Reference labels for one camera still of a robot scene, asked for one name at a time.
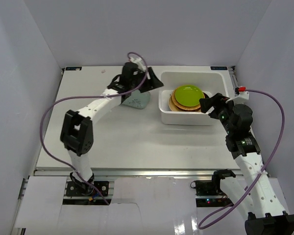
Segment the woven orange round plate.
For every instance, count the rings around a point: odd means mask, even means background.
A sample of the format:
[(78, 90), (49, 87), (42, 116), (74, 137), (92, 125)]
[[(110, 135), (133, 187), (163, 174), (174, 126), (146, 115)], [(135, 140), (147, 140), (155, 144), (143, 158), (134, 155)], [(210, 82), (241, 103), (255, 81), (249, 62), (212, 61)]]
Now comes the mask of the woven orange round plate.
[(187, 106), (184, 106), (182, 104), (180, 104), (176, 98), (175, 98), (175, 92), (176, 92), (176, 89), (173, 91), (173, 93), (171, 94), (171, 100), (172, 100), (172, 103), (180, 110), (184, 111), (184, 112), (197, 112), (198, 110), (200, 110), (201, 106), (200, 104), (199, 105), (196, 105), (194, 107), (187, 107)]

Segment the lime green round plate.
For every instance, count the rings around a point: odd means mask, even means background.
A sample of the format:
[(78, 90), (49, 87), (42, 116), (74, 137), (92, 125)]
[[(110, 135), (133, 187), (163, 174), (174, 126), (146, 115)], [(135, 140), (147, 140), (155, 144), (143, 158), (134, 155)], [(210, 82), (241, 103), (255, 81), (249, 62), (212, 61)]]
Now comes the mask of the lime green round plate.
[(175, 89), (174, 98), (182, 106), (195, 107), (205, 96), (203, 91), (195, 85), (182, 85)]

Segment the teal rectangular divided plate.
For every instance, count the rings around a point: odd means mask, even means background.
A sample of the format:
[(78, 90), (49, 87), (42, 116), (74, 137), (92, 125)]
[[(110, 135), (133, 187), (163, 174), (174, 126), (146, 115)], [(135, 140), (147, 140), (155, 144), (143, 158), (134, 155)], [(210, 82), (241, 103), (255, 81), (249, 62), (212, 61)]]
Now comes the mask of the teal rectangular divided plate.
[(141, 93), (139, 90), (136, 90), (122, 103), (122, 105), (135, 109), (144, 109), (149, 101), (150, 92)]

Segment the tan yellow round plate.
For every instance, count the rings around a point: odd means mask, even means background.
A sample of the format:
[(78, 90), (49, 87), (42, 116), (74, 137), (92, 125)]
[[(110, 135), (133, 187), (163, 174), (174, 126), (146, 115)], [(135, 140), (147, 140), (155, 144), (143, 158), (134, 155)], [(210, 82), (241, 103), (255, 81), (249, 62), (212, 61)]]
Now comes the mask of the tan yellow round plate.
[(172, 103), (171, 98), (169, 98), (169, 108), (170, 108), (170, 110), (173, 111), (173, 112), (184, 112), (184, 111), (178, 109), (178, 108)]

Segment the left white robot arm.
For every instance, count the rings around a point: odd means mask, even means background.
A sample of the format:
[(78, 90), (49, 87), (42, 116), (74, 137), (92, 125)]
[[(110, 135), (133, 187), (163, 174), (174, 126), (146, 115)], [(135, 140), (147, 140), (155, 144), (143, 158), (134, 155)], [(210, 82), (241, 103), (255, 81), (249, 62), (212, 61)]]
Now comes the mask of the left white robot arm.
[(121, 74), (116, 75), (98, 98), (85, 107), (65, 113), (60, 140), (67, 149), (74, 167), (71, 180), (77, 184), (82, 195), (89, 195), (94, 189), (94, 175), (89, 165), (87, 153), (94, 143), (94, 125), (114, 107), (127, 100), (132, 90), (149, 92), (164, 86), (153, 69), (146, 71), (132, 62), (126, 62)]

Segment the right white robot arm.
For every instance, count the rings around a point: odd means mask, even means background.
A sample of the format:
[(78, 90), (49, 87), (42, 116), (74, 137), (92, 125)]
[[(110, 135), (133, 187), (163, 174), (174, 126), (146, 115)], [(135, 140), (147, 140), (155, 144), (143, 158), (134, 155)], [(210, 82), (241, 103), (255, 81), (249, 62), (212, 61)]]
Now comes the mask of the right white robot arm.
[(245, 220), (248, 235), (291, 235), (294, 214), (288, 214), (277, 198), (266, 172), (260, 147), (250, 126), (252, 110), (243, 103), (248, 92), (238, 92), (233, 98), (220, 93), (199, 100), (203, 113), (221, 122), (226, 131), (226, 146), (240, 168), (246, 187), (242, 187), (231, 170), (215, 171), (211, 188), (217, 195), (226, 194), (233, 203), (221, 218), (237, 209)]

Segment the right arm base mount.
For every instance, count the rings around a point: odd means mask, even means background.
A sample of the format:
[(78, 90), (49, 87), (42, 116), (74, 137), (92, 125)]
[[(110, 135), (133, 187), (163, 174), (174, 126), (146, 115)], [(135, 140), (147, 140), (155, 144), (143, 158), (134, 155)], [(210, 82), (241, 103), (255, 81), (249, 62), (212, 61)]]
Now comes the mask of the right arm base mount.
[(221, 180), (227, 177), (236, 177), (229, 169), (217, 170), (211, 180), (195, 180), (190, 183), (190, 188), (196, 191), (197, 207), (223, 207), (231, 204), (229, 197), (221, 190)]

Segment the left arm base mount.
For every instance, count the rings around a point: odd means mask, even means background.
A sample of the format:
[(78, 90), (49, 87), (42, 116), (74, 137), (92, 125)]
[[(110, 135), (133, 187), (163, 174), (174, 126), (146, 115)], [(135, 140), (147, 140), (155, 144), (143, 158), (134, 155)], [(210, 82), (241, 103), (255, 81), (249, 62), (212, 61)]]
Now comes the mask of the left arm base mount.
[(67, 181), (63, 205), (80, 206), (108, 206), (111, 203), (109, 195), (109, 181), (95, 181), (94, 175), (89, 179), (88, 184), (79, 181), (78, 177), (70, 173)]

